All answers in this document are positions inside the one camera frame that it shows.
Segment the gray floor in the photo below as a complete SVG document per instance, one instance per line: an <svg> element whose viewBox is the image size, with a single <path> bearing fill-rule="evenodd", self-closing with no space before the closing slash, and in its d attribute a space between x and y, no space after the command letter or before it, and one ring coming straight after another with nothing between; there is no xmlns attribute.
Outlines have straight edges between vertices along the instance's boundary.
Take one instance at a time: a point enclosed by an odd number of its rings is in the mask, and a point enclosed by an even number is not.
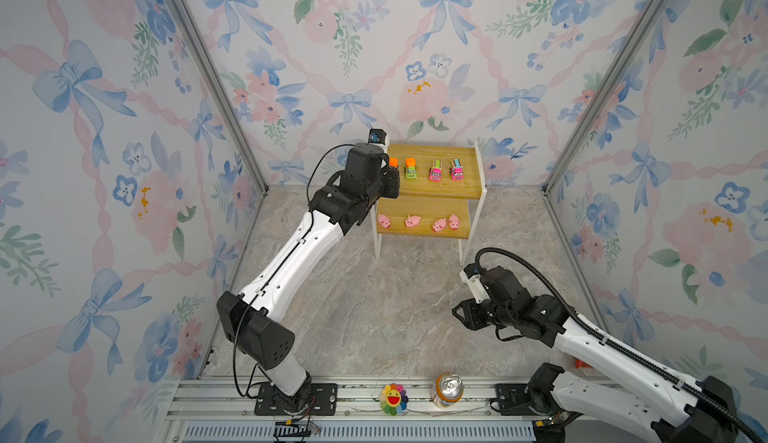
<svg viewBox="0 0 768 443"><path fill-rule="evenodd" d="M274 257L304 211L304 188L270 189L234 290ZM451 308L472 296L458 277L456 240L384 236L376 261L371 233L368 220L350 230L307 278L283 319L296 333L296 357L312 375L434 376L456 371L529 377L544 361L573 368L573 358L541 342L499 342L492 328L471 332L454 319ZM526 258L592 319L536 188L488 190L472 255L484 246ZM546 293L543 284L512 260L483 257L486 268L497 264L514 271L531 294ZM204 374L231 375L232 344L221 331L214 350ZM241 353L236 361L238 376L249 375L253 361Z"/></svg>

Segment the pink pig figurine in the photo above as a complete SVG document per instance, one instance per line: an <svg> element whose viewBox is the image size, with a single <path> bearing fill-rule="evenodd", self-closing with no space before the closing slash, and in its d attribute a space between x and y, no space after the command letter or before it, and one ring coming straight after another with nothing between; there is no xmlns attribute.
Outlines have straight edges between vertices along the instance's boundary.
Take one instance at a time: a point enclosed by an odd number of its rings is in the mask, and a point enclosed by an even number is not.
<svg viewBox="0 0 768 443"><path fill-rule="evenodd" d="M446 219L440 218L432 224L432 231L440 233L446 227Z"/></svg>
<svg viewBox="0 0 768 443"><path fill-rule="evenodd" d="M381 225L384 229L389 229L389 227L392 226L392 222L389 221L389 217L387 215L379 215L376 217L376 221L379 222L379 225Z"/></svg>
<svg viewBox="0 0 768 443"><path fill-rule="evenodd" d="M451 215L450 218L448 218L448 227L452 229L453 231L458 230L458 225L462 224L462 222L458 221L458 216Z"/></svg>
<svg viewBox="0 0 768 443"><path fill-rule="evenodd" d="M406 219L406 227L413 228L417 227L422 222L422 218L420 216L409 216Z"/></svg>

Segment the wooden shelf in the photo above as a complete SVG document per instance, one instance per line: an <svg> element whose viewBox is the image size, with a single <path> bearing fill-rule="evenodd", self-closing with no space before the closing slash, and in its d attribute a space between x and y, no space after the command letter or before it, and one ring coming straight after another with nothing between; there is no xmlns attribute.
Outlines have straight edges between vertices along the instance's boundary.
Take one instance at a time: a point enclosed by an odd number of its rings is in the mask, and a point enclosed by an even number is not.
<svg viewBox="0 0 768 443"><path fill-rule="evenodd" d="M407 235L410 237L437 237L437 238L469 238L469 207L466 199L440 198L434 196L403 196L396 199L381 198L378 202L377 216L387 215L392 222L389 229L384 229L376 224L376 231L382 235ZM432 231L432 224L436 219L448 219L451 214L456 214L461 226L456 231L449 227L440 233ZM422 223L414 228L406 227L406 218L418 215Z"/></svg>
<svg viewBox="0 0 768 443"><path fill-rule="evenodd" d="M478 157L475 153L475 148L389 145L387 154L394 156L398 160L400 198L403 196L434 196L436 198L480 199L482 195L482 180L480 179L480 168L478 167ZM416 159L418 178L406 179L406 158ZM451 161L455 158L462 162L462 168L464 169L464 179L462 181L451 180ZM442 180L439 182L429 181L428 179L433 160L440 160L442 162Z"/></svg>

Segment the floral wallpaper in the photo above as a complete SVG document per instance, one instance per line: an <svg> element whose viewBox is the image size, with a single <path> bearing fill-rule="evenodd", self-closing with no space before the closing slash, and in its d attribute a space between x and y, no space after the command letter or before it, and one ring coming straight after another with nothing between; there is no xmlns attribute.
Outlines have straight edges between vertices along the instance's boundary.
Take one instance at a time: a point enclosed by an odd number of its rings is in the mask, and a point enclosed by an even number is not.
<svg viewBox="0 0 768 443"><path fill-rule="evenodd" d="M610 331L766 439L768 0L671 0L636 58L553 203Z"/></svg>
<svg viewBox="0 0 768 443"><path fill-rule="evenodd" d="M257 190L164 0L4 1L0 441L153 441Z"/></svg>
<svg viewBox="0 0 768 443"><path fill-rule="evenodd" d="M381 127L393 142L480 140L489 182L539 185L637 1L187 3L269 184L306 183L326 150ZM631 120L635 111L614 115Z"/></svg>

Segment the yellow smiley face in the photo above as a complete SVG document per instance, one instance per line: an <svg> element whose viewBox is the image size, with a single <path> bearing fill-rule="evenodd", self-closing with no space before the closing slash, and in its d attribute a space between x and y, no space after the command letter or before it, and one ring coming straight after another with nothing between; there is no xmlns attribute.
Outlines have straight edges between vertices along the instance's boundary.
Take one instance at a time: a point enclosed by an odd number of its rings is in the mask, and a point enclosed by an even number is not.
<svg viewBox="0 0 768 443"><path fill-rule="evenodd" d="M400 400L402 400L402 396L400 396L400 391L396 389L391 389L386 393L386 403L395 408L400 404Z"/></svg>

